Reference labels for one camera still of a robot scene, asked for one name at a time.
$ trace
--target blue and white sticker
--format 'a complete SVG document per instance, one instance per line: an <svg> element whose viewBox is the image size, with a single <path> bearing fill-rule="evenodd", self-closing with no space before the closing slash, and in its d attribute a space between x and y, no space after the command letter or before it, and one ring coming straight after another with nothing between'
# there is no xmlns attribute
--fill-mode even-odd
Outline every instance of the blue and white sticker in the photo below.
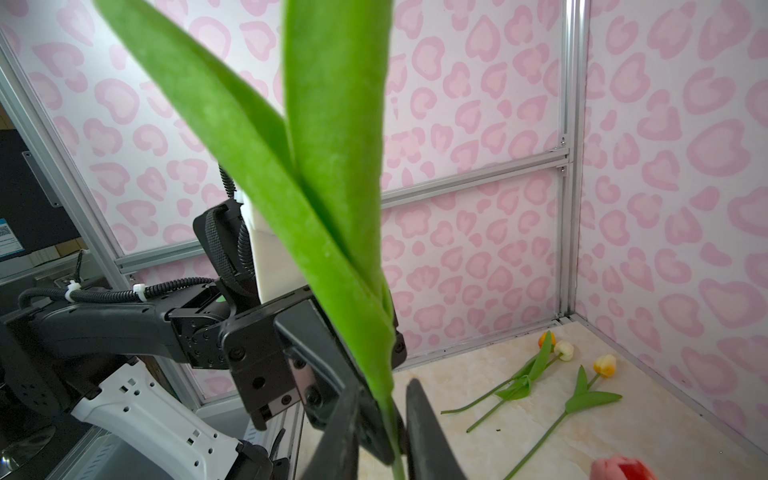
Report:
<svg viewBox="0 0 768 480"><path fill-rule="evenodd" d="M23 251L24 247L13 234L11 226L8 225L5 218L0 218L0 257Z"/></svg>

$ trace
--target bolt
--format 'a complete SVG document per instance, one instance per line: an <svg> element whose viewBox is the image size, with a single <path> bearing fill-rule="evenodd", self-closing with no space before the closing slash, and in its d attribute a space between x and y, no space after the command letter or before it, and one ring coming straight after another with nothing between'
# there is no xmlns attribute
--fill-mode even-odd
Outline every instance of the bolt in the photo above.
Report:
<svg viewBox="0 0 768 480"><path fill-rule="evenodd" d="M307 405L317 407L323 403L323 397L320 395L317 387L310 385L304 390L304 396L306 397Z"/></svg>
<svg viewBox="0 0 768 480"><path fill-rule="evenodd" d="M230 360L237 362L242 360L245 356L245 349L242 346L238 346L235 349L230 350Z"/></svg>

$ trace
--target table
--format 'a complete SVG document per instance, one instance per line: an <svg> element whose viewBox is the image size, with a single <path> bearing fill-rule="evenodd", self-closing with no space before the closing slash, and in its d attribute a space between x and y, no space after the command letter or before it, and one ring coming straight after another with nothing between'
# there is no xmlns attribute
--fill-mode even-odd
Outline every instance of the table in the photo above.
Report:
<svg viewBox="0 0 768 480"><path fill-rule="evenodd" d="M584 365L591 379L593 361L605 353L617 357L616 375L599 379L592 389L620 393L624 398L568 416L515 480L588 478L594 459L613 455L642 459L662 480L768 478L768 465L745 452L585 326L569 323L551 331L558 340L575 345L574 358L547 369L528 398L501 407L469 434L465 430L496 404L495 398L465 412L438 415L467 478L504 478L562 413L565 401L573 394L579 365ZM538 351L540 335L520 336L397 372L393 396L398 409L405 411L406 386L412 378L421 381L436 412L466 405L530 359ZM305 420L296 478L301 478L320 437L321 432ZM389 468L361 450L359 478L392 475Z"/></svg>

